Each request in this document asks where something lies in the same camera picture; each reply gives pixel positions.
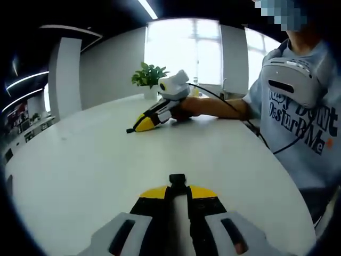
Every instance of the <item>strap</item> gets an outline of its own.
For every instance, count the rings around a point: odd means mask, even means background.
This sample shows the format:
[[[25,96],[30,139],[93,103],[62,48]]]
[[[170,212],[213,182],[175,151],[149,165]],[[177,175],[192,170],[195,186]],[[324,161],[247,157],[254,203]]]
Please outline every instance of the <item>strap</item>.
[[[288,46],[288,43],[289,43],[289,39],[287,38],[287,39],[285,39],[281,44],[280,44],[280,46],[278,46],[278,50],[280,50],[281,51],[281,53],[283,54],[283,52],[284,52],[284,50],[287,48],[287,46]]]

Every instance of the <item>glass window pane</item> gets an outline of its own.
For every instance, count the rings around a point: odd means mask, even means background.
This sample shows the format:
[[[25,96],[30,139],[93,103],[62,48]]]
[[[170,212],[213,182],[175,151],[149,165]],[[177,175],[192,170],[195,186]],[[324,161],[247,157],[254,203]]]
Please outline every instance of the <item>glass window pane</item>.
[[[145,62],[155,66],[167,67],[168,76],[183,69],[191,81],[196,76],[196,41],[178,39],[175,41],[152,41],[146,45]]]
[[[264,51],[262,34],[249,28],[245,28],[246,42],[250,47]]]
[[[249,88],[258,79],[262,70],[262,62],[264,55],[255,50],[248,50],[249,58]]]
[[[221,44],[210,40],[198,42],[198,82],[222,84]]]
[[[278,48],[280,46],[280,42],[268,37],[264,36],[264,42],[265,42],[265,51],[266,53],[271,52],[272,50]]]
[[[171,19],[148,24],[148,40],[193,37],[193,19]]]
[[[220,37],[219,22],[216,20],[197,20],[198,37],[218,39]]]

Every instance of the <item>white desk surface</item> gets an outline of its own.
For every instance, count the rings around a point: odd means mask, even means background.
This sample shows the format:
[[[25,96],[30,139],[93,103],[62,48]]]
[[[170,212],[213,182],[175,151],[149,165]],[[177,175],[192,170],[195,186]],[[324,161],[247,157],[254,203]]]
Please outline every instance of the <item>white desk surface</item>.
[[[6,166],[13,199],[48,255],[72,255],[139,194],[185,173],[215,191],[281,250],[303,255],[315,242],[305,203],[289,174],[240,121],[209,116],[126,134],[153,104],[141,95],[64,119],[26,144]]]

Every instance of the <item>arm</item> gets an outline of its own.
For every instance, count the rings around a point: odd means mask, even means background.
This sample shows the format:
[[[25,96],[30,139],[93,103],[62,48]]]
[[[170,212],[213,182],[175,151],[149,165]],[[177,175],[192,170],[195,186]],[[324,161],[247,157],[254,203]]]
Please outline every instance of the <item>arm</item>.
[[[251,117],[249,105],[242,99],[227,100],[237,111],[219,99],[199,99],[200,112],[204,115],[216,116],[220,118],[248,120]]]
[[[227,101],[237,111],[219,99],[189,97],[172,110],[172,117],[181,121],[191,116],[209,115],[220,118],[247,120],[251,117],[249,104],[242,99]]]

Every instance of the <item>white pillar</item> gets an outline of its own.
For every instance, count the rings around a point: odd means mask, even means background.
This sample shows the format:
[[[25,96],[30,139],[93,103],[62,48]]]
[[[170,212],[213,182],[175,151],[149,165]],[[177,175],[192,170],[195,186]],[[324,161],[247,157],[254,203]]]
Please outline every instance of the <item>white pillar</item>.
[[[61,38],[49,64],[48,93],[56,122],[82,110],[79,93],[79,58],[82,40]]]
[[[39,93],[36,96],[27,100],[28,116],[33,117],[35,113],[42,114],[45,111],[44,93]]]

